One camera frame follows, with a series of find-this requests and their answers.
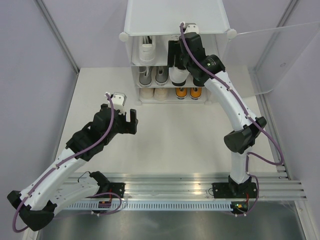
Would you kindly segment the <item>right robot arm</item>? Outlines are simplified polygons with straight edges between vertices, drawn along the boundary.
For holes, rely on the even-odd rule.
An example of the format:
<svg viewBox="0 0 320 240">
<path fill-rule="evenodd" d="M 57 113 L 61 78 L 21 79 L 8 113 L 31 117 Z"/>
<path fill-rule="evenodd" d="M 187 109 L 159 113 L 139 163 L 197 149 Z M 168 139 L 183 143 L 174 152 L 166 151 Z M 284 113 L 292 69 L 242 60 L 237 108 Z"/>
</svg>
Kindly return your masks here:
<svg viewBox="0 0 320 240">
<path fill-rule="evenodd" d="M 184 32 L 177 40 L 169 40 L 167 63 L 174 86 L 182 88 L 187 77 L 192 76 L 196 87 L 206 88 L 217 97 L 233 128 L 223 138 L 231 152 L 231 172 L 227 182 L 212 185 L 217 191 L 214 196 L 257 196 L 258 185 L 248 174 L 247 154 L 266 126 L 266 119 L 247 108 L 231 83 L 226 67 L 217 55 L 206 54 L 198 33 Z"/>
</svg>

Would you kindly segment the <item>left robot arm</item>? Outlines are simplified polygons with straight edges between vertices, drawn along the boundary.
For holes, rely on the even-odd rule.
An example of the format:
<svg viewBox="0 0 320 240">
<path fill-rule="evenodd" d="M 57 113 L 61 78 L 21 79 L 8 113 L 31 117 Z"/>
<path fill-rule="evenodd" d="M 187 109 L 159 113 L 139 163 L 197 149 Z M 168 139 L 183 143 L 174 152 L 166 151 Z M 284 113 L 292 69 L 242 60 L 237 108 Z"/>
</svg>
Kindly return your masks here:
<svg viewBox="0 0 320 240">
<path fill-rule="evenodd" d="M 89 173 L 84 180 L 63 187 L 77 169 L 100 153 L 117 134 L 137 132 L 137 112 L 130 110 L 130 121 L 119 107 L 102 104 L 93 120 L 73 134 L 60 156 L 27 188 L 13 190 L 7 199 L 15 208 L 15 218 L 21 218 L 27 228 L 36 232 L 47 226 L 62 210 L 83 198 L 117 198 L 124 195 L 123 183 L 111 183 L 99 171 Z"/>
</svg>

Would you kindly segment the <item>orange canvas sneaker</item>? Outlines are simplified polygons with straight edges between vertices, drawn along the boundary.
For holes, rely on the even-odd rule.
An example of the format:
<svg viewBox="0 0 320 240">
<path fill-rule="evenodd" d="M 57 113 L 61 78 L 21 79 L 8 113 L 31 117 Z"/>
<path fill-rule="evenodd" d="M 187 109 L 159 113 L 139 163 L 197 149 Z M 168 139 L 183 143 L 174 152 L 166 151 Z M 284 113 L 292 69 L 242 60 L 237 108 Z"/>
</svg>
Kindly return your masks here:
<svg viewBox="0 0 320 240">
<path fill-rule="evenodd" d="M 201 98 L 202 95 L 202 88 L 201 87 L 192 87 L 189 90 L 190 98 L 193 100 L 198 100 Z"/>
<path fill-rule="evenodd" d="M 179 100 L 183 100 L 187 97 L 188 89 L 185 87 L 177 87 L 175 89 L 176 98 Z"/>
</svg>

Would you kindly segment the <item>grey canvas sneaker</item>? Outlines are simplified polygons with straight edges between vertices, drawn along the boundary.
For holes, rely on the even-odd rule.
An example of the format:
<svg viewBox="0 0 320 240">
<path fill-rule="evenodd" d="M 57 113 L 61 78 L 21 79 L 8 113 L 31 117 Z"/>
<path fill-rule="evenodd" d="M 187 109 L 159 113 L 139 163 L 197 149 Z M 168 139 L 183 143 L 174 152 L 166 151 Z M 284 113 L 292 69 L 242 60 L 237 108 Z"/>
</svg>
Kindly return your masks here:
<svg viewBox="0 0 320 240">
<path fill-rule="evenodd" d="M 159 86 L 163 86 L 167 83 L 169 77 L 168 66 L 157 66 L 155 74 L 155 82 Z"/>
<path fill-rule="evenodd" d="M 149 87 L 152 84 L 152 66 L 138 67 L 138 82 L 141 87 Z"/>
</svg>

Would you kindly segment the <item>green heeled shoe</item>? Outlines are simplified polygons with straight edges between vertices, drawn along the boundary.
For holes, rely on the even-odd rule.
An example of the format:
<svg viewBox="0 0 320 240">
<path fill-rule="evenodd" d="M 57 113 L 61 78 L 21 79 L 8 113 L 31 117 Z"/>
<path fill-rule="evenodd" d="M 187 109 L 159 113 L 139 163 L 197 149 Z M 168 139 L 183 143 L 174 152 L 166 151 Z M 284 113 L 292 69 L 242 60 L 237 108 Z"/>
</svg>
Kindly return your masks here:
<svg viewBox="0 0 320 240">
<path fill-rule="evenodd" d="M 201 80 L 201 79 L 198 79 L 198 78 L 196 78 L 196 77 L 193 77 L 193 84 L 196 86 L 196 87 L 200 87 L 200 88 L 202 88 L 202 87 L 204 87 L 204 83 L 203 83 L 203 81 Z"/>
</svg>

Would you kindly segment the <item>beige lace sneaker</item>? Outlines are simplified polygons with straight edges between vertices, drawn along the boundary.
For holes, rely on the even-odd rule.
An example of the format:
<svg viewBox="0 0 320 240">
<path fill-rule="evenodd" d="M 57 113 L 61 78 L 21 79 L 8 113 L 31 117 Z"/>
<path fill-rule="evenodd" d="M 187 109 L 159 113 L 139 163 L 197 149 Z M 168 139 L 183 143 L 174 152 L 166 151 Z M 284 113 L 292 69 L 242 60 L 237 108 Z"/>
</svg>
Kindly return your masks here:
<svg viewBox="0 0 320 240">
<path fill-rule="evenodd" d="M 154 89 L 154 99 L 156 101 L 165 101 L 168 98 L 169 92 L 167 88 L 155 88 Z"/>
<path fill-rule="evenodd" d="M 142 100 L 150 100 L 154 97 L 154 88 L 141 88 L 139 90 L 139 98 Z"/>
</svg>

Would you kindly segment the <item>white sneaker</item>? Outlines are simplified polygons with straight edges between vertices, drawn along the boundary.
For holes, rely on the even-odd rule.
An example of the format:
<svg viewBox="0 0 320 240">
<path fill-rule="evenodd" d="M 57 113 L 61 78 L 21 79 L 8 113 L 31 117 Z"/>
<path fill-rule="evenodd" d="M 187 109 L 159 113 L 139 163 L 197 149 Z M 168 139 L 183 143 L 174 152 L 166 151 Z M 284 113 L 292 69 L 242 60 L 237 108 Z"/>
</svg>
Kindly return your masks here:
<svg viewBox="0 0 320 240">
<path fill-rule="evenodd" d="M 138 38 L 139 61 L 144 66 L 153 66 L 156 62 L 157 39 L 155 35 L 144 35 Z"/>
<path fill-rule="evenodd" d="M 186 69 L 182 70 L 177 67 L 170 67 L 168 70 L 168 74 L 174 86 L 182 87 L 186 84 L 187 78 L 190 73 Z"/>
</svg>

